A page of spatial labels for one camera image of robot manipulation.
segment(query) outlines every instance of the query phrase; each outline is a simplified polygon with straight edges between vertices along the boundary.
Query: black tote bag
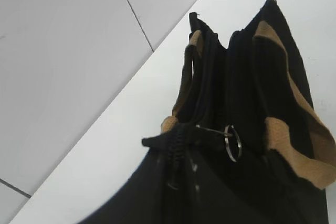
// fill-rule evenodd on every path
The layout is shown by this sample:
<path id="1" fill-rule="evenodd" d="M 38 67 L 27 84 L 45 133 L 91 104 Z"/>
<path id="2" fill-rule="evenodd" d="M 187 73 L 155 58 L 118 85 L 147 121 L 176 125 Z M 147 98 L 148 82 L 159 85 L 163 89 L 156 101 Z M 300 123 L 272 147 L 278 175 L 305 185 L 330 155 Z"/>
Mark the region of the black tote bag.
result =
<path id="1" fill-rule="evenodd" d="M 82 223 L 328 223 L 334 141 L 277 3 L 266 1 L 228 50 L 195 13 L 190 20 L 163 134 L 143 140 L 139 168 Z"/>

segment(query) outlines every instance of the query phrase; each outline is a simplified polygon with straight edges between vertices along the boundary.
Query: white table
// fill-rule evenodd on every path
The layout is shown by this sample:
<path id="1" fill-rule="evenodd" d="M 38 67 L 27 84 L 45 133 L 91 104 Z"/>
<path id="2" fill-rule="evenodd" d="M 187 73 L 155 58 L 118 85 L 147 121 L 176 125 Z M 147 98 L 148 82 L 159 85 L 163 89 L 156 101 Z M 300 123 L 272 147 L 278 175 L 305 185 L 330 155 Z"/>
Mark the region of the white table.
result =
<path id="1" fill-rule="evenodd" d="M 264 1 L 198 0 L 190 11 L 227 46 L 232 32 L 244 28 Z M 336 135 L 336 0 L 277 1 L 302 54 L 316 112 Z M 11 224 L 76 223 L 124 184 L 146 153 L 141 138 L 158 134 L 171 113 L 189 32 L 185 15 Z M 327 191 L 330 223 L 336 223 L 335 185 Z"/>

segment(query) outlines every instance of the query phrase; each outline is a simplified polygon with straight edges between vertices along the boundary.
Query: tan strap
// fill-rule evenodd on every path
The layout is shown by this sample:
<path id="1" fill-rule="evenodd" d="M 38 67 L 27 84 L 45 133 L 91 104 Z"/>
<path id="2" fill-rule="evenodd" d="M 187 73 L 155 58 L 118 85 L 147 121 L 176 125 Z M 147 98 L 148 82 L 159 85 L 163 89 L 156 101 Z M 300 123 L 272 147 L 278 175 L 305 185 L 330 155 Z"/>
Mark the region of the tan strap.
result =
<path id="1" fill-rule="evenodd" d="M 306 112 L 315 159 L 304 156 L 291 146 L 288 126 L 285 122 L 275 118 L 266 118 L 265 121 L 268 148 L 278 150 L 298 176 L 308 179 L 316 187 L 323 189 L 336 180 L 335 140 L 291 78 L 288 70 L 287 51 L 274 29 L 267 22 L 261 21 L 255 36 L 270 39 L 284 51 L 288 81 L 295 101 Z"/>
<path id="2" fill-rule="evenodd" d="M 194 32 L 189 40 L 188 46 L 184 50 L 184 65 L 182 69 L 182 77 L 180 90 L 173 106 L 172 115 L 166 117 L 161 124 L 161 133 L 170 131 L 178 122 L 176 115 L 182 105 L 185 103 L 193 81 L 193 59 L 201 57 L 203 52 L 203 37 L 200 30 Z"/>

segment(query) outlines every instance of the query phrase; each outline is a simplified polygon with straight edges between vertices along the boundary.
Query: metal key ring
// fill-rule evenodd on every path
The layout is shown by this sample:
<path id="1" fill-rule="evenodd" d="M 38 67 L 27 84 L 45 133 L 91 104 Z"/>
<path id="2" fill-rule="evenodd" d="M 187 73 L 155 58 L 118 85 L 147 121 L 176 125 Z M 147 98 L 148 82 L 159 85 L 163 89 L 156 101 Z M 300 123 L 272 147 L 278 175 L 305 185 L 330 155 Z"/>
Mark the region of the metal key ring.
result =
<path id="1" fill-rule="evenodd" d="M 233 131 L 233 133 L 235 134 L 236 136 L 236 139 L 237 139 L 237 145 L 238 145 L 238 157 L 237 159 L 235 159 L 232 155 L 232 152 L 231 152 L 231 149 L 230 149 L 230 145 L 229 145 L 229 139 L 228 139 L 228 131 L 229 131 L 229 128 Z M 235 130 L 235 128 L 233 127 L 233 125 L 228 125 L 228 126 L 225 126 L 225 129 L 224 129 L 224 140 L 225 140 L 225 145 L 226 145 L 226 151 L 227 151 L 227 154 L 229 155 L 230 159 L 233 161 L 233 162 L 237 162 L 237 160 L 242 156 L 241 152 L 242 152 L 242 149 L 241 149 L 241 141 L 240 141 L 240 138 L 239 138 L 239 135 L 237 133 L 237 131 Z"/>

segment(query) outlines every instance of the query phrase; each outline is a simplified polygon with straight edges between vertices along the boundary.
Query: grout line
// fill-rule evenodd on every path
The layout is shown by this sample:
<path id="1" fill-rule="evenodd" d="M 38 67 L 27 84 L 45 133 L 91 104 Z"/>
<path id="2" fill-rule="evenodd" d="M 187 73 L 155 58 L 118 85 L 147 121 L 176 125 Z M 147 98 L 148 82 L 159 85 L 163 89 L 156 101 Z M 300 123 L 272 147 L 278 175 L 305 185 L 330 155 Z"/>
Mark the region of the grout line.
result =
<path id="1" fill-rule="evenodd" d="M 10 189 L 16 191 L 17 193 L 19 193 L 19 194 L 21 194 L 21 195 L 27 197 L 28 199 L 30 199 L 30 198 L 32 197 L 32 196 L 29 195 L 28 193 L 25 193 L 24 191 L 22 191 L 22 190 L 20 190 L 19 188 L 17 188 L 17 187 L 15 187 L 15 186 L 11 185 L 10 183 L 4 181 L 3 179 L 0 179 L 0 183 L 1 183 L 1 184 L 4 184 L 5 186 L 9 187 Z"/>
<path id="2" fill-rule="evenodd" d="M 136 18 L 136 20 L 137 20 L 137 22 L 138 22 L 138 24 L 139 24 L 139 26 L 140 26 L 141 30 L 142 30 L 142 33 L 144 34 L 144 36 L 145 36 L 145 38 L 146 38 L 146 40 L 147 40 L 147 42 L 148 42 L 149 46 L 151 47 L 151 50 L 152 50 L 152 52 L 154 52 L 154 49 L 153 49 L 153 47 L 152 47 L 151 43 L 149 42 L 149 39 L 148 39 L 148 37 L 147 37 L 147 35 L 146 35 L 145 31 L 143 30 L 143 28 L 142 28 L 142 26 L 141 26 L 141 24 L 140 24 L 140 21 L 139 21 L 138 17 L 136 16 L 136 14 L 135 14 L 135 11 L 134 11 L 134 9 L 133 9 L 133 7 L 132 7 L 132 5 L 131 5 L 130 1 L 129 1 L 129 0 L 127 0 L 127 3 L 129 4 L 129 6 L 130 6 L 130 8 L 131 8 L 131 10 L 132 10 L 132 12 L 133 12 L 133 14 L 134 14 L 135 18 Z"/>

